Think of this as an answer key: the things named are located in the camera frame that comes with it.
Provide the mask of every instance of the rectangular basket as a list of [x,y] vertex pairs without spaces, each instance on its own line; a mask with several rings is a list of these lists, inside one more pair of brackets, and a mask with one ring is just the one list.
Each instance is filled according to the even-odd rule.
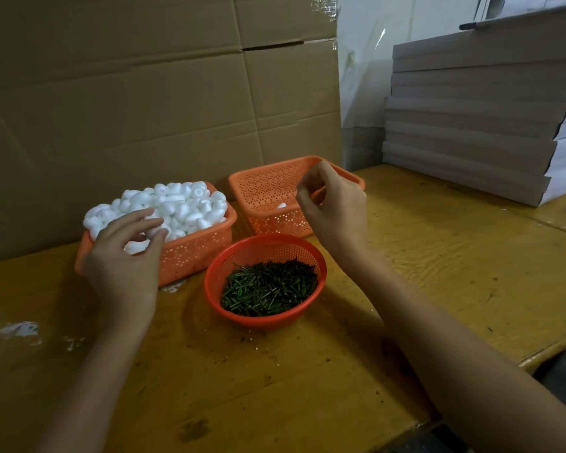
[[[213,185],[208,182],[206,185],[211,193],[216,192]],[[222,250],[233,243],[231,227],[237,220],[237,213],[228,202],[227,205],[226,221],[164,245],[159,264],[159,286],[203,270]],[[92,245],[90,232],[84,232],[75,258],[75,271],[79,275],[82,275],[82,258],[91,250]]]
[[[296,202],[296,185],[310,168],[322,160],[318,156],[300,157],[229,176],[230,188],[256,235],[277,233],[303,237],[313,233]],[[334,164],[331,166],[340,176],[357,183],[364,190],[361,178]],[[281,203],[287,206],[277,208]]]

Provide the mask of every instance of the hand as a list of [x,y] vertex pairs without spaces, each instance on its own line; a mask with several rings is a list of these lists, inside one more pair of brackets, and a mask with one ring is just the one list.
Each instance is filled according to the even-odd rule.
[[329,162],[319,162],[304,175],[296,199],[314,235],[338,263],[347,251],[366,243],[367,195],[358,184],[339,176]]
[[144,254],[130,255],[124,246],[139,241],[142,232],[164,223],[163,218],[143,220],[152,208],[126,214],[109,223],[82,261],[82,273],[90,280],[107,312],[107,327],[148,327],[158,296],[159,258],[167,229],[160,229]]

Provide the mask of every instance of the wooden table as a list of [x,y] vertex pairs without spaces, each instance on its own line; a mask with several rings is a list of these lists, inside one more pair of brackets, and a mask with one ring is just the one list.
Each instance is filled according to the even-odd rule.
[[[534,210],[388,165],[358,174],[372,244],[434,302],[528,370],[566,347],[566,197]],[[34,442],[97,336],[76,248],[0,263],[0,329],[38,324],[0,334],[0,451]],[[203,273],[160,292],[106,451],[361,453],[435,420],[369,301],[325,256],[323,294],[275,332],[218,317]]]

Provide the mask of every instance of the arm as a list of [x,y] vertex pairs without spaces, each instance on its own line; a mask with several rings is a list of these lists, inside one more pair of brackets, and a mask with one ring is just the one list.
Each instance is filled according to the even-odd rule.
[[[311,199],[323,186],[325,193]],[[297,201],[385,321],[438,411],[475,451],[566,453],[566,407],[369,247],[366,196],[356,184],[322,162],[298,185]]]
[[124,252],[126,243],[164,222],[143,220],[152,212],[140,210],[111,222],[84,258],[83,271],[101,298],[106,325],[36,453],[103,450],[119,394],[155,311],[167,231],[159,230],[142,255]]

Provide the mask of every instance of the pile of green sticks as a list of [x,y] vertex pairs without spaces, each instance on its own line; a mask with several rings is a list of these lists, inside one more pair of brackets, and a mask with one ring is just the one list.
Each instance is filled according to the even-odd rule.
[[241,316],[271,316],[304,302],[317,288],[314,266],[296,259],[238,266],[226,277],[221,305]]

